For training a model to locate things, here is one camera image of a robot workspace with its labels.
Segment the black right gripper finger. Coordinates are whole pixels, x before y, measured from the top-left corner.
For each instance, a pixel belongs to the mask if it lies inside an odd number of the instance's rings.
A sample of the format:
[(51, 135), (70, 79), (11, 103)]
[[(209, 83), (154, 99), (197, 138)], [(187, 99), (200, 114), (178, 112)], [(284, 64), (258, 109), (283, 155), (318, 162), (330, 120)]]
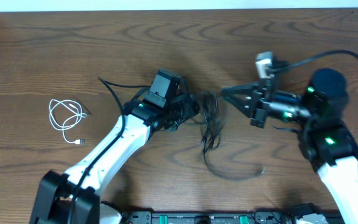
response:
[(227, 97), (227, 101), (235, 108), (237, 108), (241, 113), (243, 113), (246, 117), (253, 117), (255, 111), (255, 101), (252, 98), (243, 99), (234, 95), (229, 95)]
[(259, 87), (258, 82), (252, 82), (245, 85), (229, 86), (221, 89), (222, 96), (229, 95), (251, 95)]

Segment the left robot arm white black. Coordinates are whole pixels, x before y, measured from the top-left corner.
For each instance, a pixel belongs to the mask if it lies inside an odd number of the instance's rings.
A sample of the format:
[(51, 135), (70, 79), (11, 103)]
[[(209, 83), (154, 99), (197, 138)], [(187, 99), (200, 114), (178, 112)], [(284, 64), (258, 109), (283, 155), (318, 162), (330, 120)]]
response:
[(63, 174), (52, 170), (41, 179), (31, 223), (120, 223), (122, 215), (101, 196), (119, 169), (154, 133), (175, 131), (199, 113), (195, 97), (147, 92), (127, 102), (108, 135)]

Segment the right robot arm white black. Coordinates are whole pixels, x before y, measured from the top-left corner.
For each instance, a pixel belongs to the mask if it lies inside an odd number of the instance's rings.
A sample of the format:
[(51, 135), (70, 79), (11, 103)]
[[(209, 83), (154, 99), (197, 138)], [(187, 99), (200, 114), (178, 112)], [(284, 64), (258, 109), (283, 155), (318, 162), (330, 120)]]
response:
[(300, 151), (325, 184), (345, 223), (358, 223), (358, 145), (342, 120), (349, 101), (347, 82), (336, 70), (314, 72), (303, 95), (277, 89), (262, 78), (221, 91), (222, 97), (263, 128), (267, 118), (300, 126)]

